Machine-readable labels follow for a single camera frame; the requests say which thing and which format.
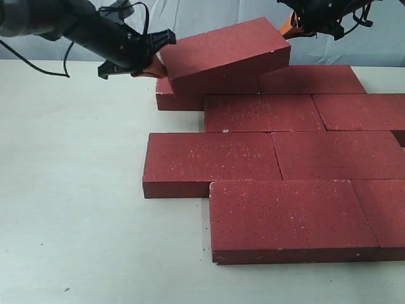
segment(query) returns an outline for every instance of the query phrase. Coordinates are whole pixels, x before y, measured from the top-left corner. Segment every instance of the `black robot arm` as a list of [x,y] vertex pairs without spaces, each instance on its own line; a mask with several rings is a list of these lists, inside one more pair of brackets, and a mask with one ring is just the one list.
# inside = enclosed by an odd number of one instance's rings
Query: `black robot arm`
[[89,0],[0,0],[0,36],[38,35],[49,41],[66,37],[98,54],[106,61],[98,75],[129,73],[132,76],[166,77],[156,53],[167,44],[175,44],[175,34],[167,29],[148,33],[146,25],[138,33],[125,23],[135,3],[118,0],[96,9]]

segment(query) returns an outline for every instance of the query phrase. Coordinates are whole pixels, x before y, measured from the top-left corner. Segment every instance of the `white table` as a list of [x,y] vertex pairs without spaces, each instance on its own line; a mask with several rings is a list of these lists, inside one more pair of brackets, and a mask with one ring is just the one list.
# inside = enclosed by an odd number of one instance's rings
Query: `white table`
[[[61,70],[55,61],[37,62]],[[405,303],[405,263],[218,266],[206,199],[142,194],[150,132],[197,132],[159,112],[154,79],[71,79],[0,61],[0,303]],[[405,68],[354,68],[405,93]]]

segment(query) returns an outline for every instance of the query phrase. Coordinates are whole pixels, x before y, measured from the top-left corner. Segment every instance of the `white wall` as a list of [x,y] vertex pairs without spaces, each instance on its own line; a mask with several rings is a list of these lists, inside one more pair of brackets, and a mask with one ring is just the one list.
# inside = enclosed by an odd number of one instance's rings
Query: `white wall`
[[[96,7],[113,0],[92,0]],[[172,29],[178,38],[226,27],[257,17],[267,17],[276,27],[286,21],[291,10],[276,0],[144,0],[151,10],[150,31]],[[402,19],[405,7],[397,0],[376,1],[369,19],[372,28],[358,27],[340,41],[319,35],[318,38],[292,39],[292,64],[349,64],[353,66],[405,67],[405,31]],[[127,23],[142,28],[142,6]],[[347,29],[354,25],[351,16],[343,22]],[[62,60],[68,41],[48,42],[39,37],[5,39],[29,59]],[[14,58],[0,47],[0,58]],[[70,60],[102,60],[89,51],[75,46]]]

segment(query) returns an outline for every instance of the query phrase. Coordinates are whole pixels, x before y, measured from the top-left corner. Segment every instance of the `brick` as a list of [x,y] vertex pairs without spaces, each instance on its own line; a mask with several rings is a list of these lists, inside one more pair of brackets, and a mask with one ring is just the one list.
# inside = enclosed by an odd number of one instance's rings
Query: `brick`
[[390,130],[405,146],[405,94],[313,96],[327,130]]
[[325,130],[310,95],[206,96],[206,132]]
[[352,183],[381,247],[372,260],[405,260],[405,180]]
[[145,198],[207,198],[220,180],[281,180],[265,133],[166,133],[149,137]]
[[258,18],[179,39],[161,50],[173,91],[210,91],[289,65],[291,45],[266,19]]
[[364,94],[348,65],[290,65],[259,77],[262,94]]
[[283,179],[405,179],[405,153],[389,131],[273,133]]
[[204,96],[207,94],[260,94],[257,77],[223,84],[208,92],[199,94],[174,94],[167,78],[158,79],[156,85],[156,102],[161,111],[204,111]]
[[359,262],[378,249],[348,180],[215,182],[210,221],[219,264]]

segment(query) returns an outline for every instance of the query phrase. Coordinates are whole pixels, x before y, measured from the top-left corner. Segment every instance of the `table surface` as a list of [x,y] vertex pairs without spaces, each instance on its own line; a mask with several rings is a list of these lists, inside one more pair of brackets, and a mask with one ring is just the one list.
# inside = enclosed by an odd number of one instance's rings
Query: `table surface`
[[[405,262],[211,263],[208,201],[142,194],[149,133],[202,114],[158,111],[154,79],[99,64],[0,61],[0,303],[405,303]],[[353,70],[405,93],[405,68]]]

